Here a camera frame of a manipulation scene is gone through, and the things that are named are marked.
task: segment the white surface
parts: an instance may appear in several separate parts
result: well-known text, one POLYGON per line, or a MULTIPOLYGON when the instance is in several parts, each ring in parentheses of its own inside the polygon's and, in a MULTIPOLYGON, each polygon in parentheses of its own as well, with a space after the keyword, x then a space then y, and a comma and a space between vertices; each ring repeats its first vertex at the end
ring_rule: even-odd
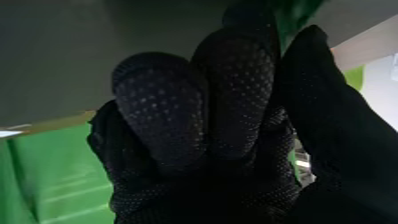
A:
POLYGON ((21 134, 21 131, 0 131, 0 138, 21 134))
POLYGON ((311 167, 309 162, 304 162, 304 161, 300 161, 300 160, 295 161, 295 164, 296 164, 296 166, 302 166, 302 167, 305 167, 305 168, 311 167))
POLYGON ((364 66, 362 96, 385 122, 398 130, 398 82, 391 79, 394 56, 364 66))

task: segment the green surface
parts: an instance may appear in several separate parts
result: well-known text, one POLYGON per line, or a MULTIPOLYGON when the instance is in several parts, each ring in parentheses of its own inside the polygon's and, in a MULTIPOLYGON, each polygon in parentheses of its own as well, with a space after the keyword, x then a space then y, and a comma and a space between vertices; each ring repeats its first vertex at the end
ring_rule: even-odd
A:
POLYGON ((0 223, 112 223, 112 188, 87 134, 83 125, 3 142, 0 223))
POLYGON ((346 83, 360 91, 364 85, 364 66, 344 72, 346 83))

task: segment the black glove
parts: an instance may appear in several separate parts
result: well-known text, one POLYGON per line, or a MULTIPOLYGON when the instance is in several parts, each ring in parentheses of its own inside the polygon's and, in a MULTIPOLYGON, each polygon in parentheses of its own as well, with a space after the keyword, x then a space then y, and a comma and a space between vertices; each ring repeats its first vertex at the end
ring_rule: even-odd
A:
POLYGON ((89 136, 113 183, 115 223, 280 223, 293 205, 293 131, 270 100, 272 14, 257 14, 252 26, 227 18, 192 63, 147 53, 115 68, 115 102, 89 136))
POLYGON ((288 223, 396 223, 398 134, 346 85, 316 26, 295 38, 280 70, 277 95, 316 175, 288 223))

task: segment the perforated fabric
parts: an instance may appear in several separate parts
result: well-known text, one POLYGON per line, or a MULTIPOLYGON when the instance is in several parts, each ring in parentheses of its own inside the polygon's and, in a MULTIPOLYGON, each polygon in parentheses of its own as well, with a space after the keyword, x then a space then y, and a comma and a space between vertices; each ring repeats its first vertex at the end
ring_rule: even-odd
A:
POLYGON ((192 66, 151 53, 113 72, 115 103, 97 112, 89 142, 113 183, 115 223, 284 221, 300 187, 286 114, 279 102, 268 107, 275 25, 263 11, 248 27, 231 18, 238 27, 209 35, 192 66))
POLYGON ((204 78, 170 55, 137 55, 115 68, 121 114, 165 176, 186 175, 202 164, 204 89, 204 78))
POLYGON ((268 105, 279 55, 266 42, 272 35, 272 26, 252 33, 236 29, 217 31, 199 45, 192 63, 209 82, 208 151, 215 175, 256 176, 256 189, 240 195, 241 205, 263 208, 263 212, 279 210, 273 217, 282 220, 300 185, 288 162, 293 149, 288 116, 277 99, 268 105))

